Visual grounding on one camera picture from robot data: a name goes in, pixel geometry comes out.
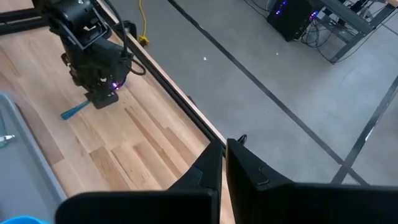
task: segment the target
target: yellow cable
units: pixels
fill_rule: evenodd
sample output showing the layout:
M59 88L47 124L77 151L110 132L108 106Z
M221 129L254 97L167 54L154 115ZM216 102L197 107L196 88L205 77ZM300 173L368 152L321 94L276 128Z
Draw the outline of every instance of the yellow cable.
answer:
M149 45L150 41L146 37L147 35L147 19L145 18L144 8L142 7L142 0L139 0L139 10L141 11L142 20L144 21L144 32L138 36L138 41L143 42L144 45Z

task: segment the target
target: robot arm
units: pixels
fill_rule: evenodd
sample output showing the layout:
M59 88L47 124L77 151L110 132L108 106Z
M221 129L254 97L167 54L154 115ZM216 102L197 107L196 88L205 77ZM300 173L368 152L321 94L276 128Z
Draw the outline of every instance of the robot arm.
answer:
M101 109L118 101L115 90L131 71L132 54L108 38L111 29L90 0L32 0L47 21L50 32L61 38L76 86L87 90L87 99Z

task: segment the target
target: metal table leg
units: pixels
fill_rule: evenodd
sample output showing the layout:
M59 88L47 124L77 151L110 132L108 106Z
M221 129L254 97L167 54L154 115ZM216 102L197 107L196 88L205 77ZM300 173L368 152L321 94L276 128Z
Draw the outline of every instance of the metal table leg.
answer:
M330 62L332 64L339 61L339 59L344 56L351 48L353 48L365 35L362 33L357 33L344 47L342 47L336 54L331 58Z

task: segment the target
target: wooden table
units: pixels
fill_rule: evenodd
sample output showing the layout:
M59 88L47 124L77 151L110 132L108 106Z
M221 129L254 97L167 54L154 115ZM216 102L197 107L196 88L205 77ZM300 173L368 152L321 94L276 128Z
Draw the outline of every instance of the wooden table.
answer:
M31 0L0 1L3 12L31 7ZM112 39L121 43L115 35ZM196 115L225 141L148 53L133 42ZM85 101L84 89L73 84L61 61L63 52L59 37L48 27L0 37L0 89L21 109L66 195L170 187L204 150L208 138L149 72L143 77L129 74L118 91L117 103L101 110L89 105L68 121L61 120L61 113ZM234 223L225 172L221 222Z

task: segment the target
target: concrete floor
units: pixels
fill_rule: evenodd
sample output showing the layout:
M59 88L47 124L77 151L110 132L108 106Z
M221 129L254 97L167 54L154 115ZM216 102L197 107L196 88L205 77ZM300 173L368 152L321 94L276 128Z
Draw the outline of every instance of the concrete floor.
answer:
M111 0L123 19L142 19L137 1ZM344 160L398 76L398 14L352 57L332 65L282 37L243 0L176 2ZM288 178L330 182L340 168L320 146L168 1L144 1L147 51L227 138ZM325 54L343 44L335 37ZM398 185L398 100L374 129L353 170L367 183ZM343 184L356 184L347 175Z

